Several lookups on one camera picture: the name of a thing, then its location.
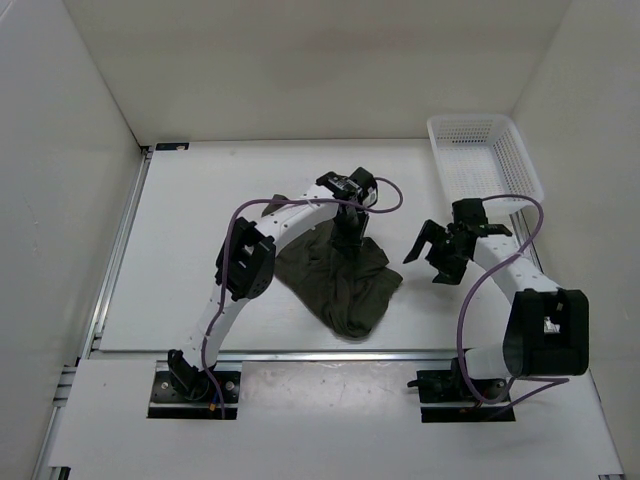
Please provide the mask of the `olive green shorts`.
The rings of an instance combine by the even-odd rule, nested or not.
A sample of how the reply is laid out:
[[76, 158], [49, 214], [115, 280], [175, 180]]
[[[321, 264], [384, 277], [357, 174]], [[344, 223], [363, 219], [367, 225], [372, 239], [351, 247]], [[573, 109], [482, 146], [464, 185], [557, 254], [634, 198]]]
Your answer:
[[361, 340], [382, 320], [403, 277], [370, 237], [355, 258], [342, 255], [331, 244], [333, 227], [324, 221], [284, 247], [275, 276], [337, 336]]

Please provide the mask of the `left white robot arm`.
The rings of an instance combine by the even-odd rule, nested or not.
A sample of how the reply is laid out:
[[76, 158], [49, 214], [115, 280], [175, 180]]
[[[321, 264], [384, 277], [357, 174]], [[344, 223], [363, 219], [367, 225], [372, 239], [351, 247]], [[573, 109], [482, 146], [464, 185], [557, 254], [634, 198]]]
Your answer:
[[353, 260], [359, 253], [368, 214], [378, 200], [375, 177], [362, 167], [351, 175], [329, 172], [297, 199], [257, 199], [232, 215], [216, 260], [208, 303], [181, 349], [168, 353], [172, 387], [188, 402], [222, 398], [213, 376], [221, 344], [237, 316], [272, 283], [276, 257], [294, 240], [331, 221], [330, 245]]

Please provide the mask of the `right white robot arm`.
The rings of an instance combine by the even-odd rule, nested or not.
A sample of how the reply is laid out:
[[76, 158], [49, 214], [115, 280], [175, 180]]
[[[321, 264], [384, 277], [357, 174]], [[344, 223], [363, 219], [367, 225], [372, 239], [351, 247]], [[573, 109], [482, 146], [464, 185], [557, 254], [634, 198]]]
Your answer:
[[[589, 366], [589, 300], [579, 289], [565, 289], [547, 277], [516, 245], [503, 224], [488, 219], [487, 198], [465, 198], [452, 205], [453, 220], [441, 226], [426, 221], [406, 262], [423, 256], [436, 269], [436, 284], [458, 285], [474, 263], [482, 275], [460, 307], [456, 327], [457, 355], [449, 387], [460, 399], [497, 404], [508, 387], [493, 396], [481, 391], [488, 380], [542, 381], [552, 386], [581, 376]], [[492, 346], [467, 349], [464, 326], [480, 287], [492, 281], [510, 304], [504, 338]]]

